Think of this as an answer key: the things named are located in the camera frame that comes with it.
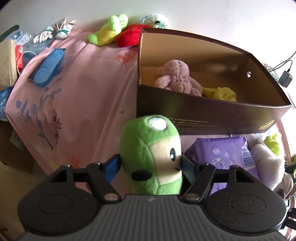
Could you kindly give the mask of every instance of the white circle patch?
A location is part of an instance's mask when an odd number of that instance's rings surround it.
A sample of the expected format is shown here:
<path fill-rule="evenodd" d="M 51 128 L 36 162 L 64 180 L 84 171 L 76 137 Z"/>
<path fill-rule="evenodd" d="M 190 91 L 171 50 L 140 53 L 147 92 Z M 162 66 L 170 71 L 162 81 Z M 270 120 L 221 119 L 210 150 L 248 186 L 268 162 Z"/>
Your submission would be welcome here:
<path fill-rule="evenodd" d="M 153 117 L 149 119 L 148 125 L 158 131 L 163 131 L 165 128 L 167 128 L 167 123 L 165 120 L 159 117 Z"/>

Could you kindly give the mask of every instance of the cardboard box on floor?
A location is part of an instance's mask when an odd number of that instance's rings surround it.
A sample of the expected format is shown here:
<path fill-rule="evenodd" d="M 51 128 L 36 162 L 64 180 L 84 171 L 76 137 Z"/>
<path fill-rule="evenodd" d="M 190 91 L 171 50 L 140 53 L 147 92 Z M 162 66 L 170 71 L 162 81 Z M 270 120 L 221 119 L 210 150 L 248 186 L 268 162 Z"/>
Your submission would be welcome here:
<path fill-rule="evenodd" d="M 178 59 L 206 88 L 229 87 L 237 102 L 154 87 L 158 68 Z M 137 116 L 164 115 L 180 134 L 248 134 L 267 131 L 291 103 L 250 53 L 208 37 L 169 29 L 142 29 L 138 57 Z"/>
<path fill-rule="evenodd" d="M 35 159 L 18 139 L 9 122 L 0 121 L 0 161 L 18 170 L 32 173 Z"/>

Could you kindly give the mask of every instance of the power adapter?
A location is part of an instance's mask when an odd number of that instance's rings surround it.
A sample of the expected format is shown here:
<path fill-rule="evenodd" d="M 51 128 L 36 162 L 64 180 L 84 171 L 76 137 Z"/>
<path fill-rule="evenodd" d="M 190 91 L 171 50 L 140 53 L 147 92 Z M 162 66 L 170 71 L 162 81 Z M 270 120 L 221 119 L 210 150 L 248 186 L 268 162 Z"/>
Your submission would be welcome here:
<path fill-rule="evenodd" d="M 288 87 L 292 79 L 293 77 L 290 75 L 289 71 L 284 71 L 279 79 L 279 83 L 284 87 Z"/>

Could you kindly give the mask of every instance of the blue oval object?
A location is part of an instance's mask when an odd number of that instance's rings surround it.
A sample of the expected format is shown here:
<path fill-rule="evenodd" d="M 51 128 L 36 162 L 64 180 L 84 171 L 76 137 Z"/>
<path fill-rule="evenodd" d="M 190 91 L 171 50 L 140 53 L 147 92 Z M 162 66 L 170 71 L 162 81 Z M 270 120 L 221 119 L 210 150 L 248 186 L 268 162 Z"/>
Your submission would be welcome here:
<path fill-rule="evenodd" d="M 63 58 L 65 56 L 64 49 L 53 50 L 40 65 L 37 70 L 33 82 L 38 87 L 45 87 L 54 77 L 54 73 L 57 71 Z"/>

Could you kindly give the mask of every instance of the red plush toy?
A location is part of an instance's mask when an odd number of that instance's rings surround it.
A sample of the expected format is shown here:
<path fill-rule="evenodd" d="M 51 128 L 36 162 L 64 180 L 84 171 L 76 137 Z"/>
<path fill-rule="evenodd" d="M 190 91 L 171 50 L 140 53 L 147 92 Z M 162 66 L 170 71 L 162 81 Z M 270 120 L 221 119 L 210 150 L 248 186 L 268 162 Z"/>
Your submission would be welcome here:
<path fill-rule="evenodd" d="M 141 28 L 149 28 L 149 26 L 144 24 L 130 25 L 117 36 L 115 42 L 119 47 L 137 45 L 140 39 Z"/>

